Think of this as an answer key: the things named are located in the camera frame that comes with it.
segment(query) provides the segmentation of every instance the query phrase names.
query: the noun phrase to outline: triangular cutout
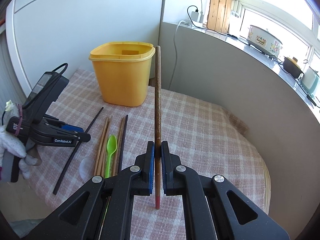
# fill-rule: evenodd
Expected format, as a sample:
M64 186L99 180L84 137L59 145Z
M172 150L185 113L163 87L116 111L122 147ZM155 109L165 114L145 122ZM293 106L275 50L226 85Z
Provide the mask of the triangular cutout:
M73 226L76 226L89 195L89 191L82 193L59 215L59 218Z
M252 220L257 219L258 214L253 211L239 196L233 191L229 190L227 196L231 206L236 214L237 220L240 225L244 225Z

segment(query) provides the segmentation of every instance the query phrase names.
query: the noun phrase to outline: chopstick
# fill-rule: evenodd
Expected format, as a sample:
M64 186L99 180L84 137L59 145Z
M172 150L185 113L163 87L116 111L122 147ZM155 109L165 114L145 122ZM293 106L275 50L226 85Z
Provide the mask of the chopstick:
M98 169L98 164L99 164L99 159L100 159L100 153L101 153L103 140L104 140L105 135L106 135L106 130L107 130L107 126L108 126L108 120L109 120L109 118L106 117L103 129L102 129L101 137L100 137L99 148L98 148L97 158L96 158L96 164L95 164L94 173L93 173L94 175L97 175L97 169Z
M100 109L100 111L99 111L99 112L96 114L96 116L93 118L93 120L92 120L91 123L89 124L88 128L85 130L85 133L87 133L87 132L90 130L90 128L92 127L93 123L97 120L97 118L98 118L98 116L99 116L99 114L101 113L102 110L103 110L103 107ZM61 174L60 174L60 177L58 178L57 184L56 184L56 186L55 186L54 189L53 189L53 192L52 192L52 193L53 193L54 195L57 194L57 192L58 192L58 190L59 190L59 188L60 188L61 182L62 182L62 180L63 180L63 178L64 178L64 175L66 174L67 169L68 169L68 167L69 167L69 165L70 165L73 157L75 156L76 152L78 151L81 143L82 143L82 141L79 141L79 142L77 143L77 145L76 145L76 147L73 149L73 151L72 151L69 159L67 160L67 163L66 163L66 165L64 166L64 168L63 168L63 170L62 170L62 172L61 172Z
M124 128L123 128L123 134L122 134L122 139L121 139L121 149L120 149L120 155L119 155L118 173L120 173L120 171L122 170L124 140L125 140L125 132L127 130L127 123L128 123L128 115L126 115L125 121L124 121Z
M120 152L120 147L121 147L122 134L123 134L123 130L124 130L124 122L125 122L125 118L122 118L120 128L119 128L119 133L118 133L118 147L117 147L117 151L116 151L114 158L113 158L111 176L115 176L118 174L117 163L119 162L118 157L119 157L119 152Z
M109 123L108 123L108 128L106 131L106 135L105 135L105 139L103 141L103 146L101 149L101 153L100 153L100 158L101 159L101 170L100 170L100 176L104 178L104 172L105 172L105 168L106 168L106 151L107 151L107 142L108 142L108 137L109 137L109 131L110 131L110 127L111 127L111 121L112 121L112 116L109 119Z
M156 46L155 83L155 188L156 209L160 209L160 171L161 171L161 50Z

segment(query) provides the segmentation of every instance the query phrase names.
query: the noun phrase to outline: black pot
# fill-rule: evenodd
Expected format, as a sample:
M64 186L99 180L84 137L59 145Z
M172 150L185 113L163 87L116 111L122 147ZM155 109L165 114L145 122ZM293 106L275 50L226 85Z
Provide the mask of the black pot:
M298 78L301 73L300 68L298 68L291 60L289 60L287 57L284 57L284 62L283 62L283 68L285 71L290 73L294 78Z

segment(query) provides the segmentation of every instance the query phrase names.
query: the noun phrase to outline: black chopstick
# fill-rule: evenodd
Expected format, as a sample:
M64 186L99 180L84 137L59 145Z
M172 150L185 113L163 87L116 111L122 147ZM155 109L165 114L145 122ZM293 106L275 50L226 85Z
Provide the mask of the black chopstick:
M99 116L99 114L101 113L102 110L103 110L103 107L100 109L100 111L99 111L99 112L97 113L97 115L94 117L94 119L91 121L91 123L89 124L87 130L85 130L85 133L89 132L91 126L92 126L93 123L96 121L96 119L98 118L98 116ZM57 194L57 192L58 192L58 190L59 190L59 187L60 187L60 185L61 185L61 182L62 182L62 180L63 180L63 178L64 178L64 175L66 174L67 169L68 169L68 167L69 167L69 165L70 165L73 157L75 156L77 150L79 149L81 143L82 143L81 141L79 141L79 142L77 143L77 145L76 145L76 147L73 149L73 151L72 151L69 159L67 160L66 165L64 165L64 168L63 168L63 170L62 170L62 172L61 172L61 174L60 174L60 177L59 177L59 179L58 179L58 181L57 181L57 184L56 184L56 186L54 187L54 190L53 190L53 192L52 192L54 195Z
M122 170L122 159L123 159L123 149L124 149L124 139L125 139L125 131L127 130L127 123L128 123L128 115L125 117L123 134L122 134L122 141L121 141L121 148L120 148L120 155L119 155L119 166L118 166L118 174Z

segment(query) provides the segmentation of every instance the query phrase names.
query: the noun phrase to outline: device screen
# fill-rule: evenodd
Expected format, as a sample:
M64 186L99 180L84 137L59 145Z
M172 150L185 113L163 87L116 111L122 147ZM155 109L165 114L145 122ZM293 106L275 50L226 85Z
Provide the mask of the device screen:
M29 103L45 87L51 77L51 74L43 74L43 76L39 79L38 83L29 94L26 102L24 103L25 105Z

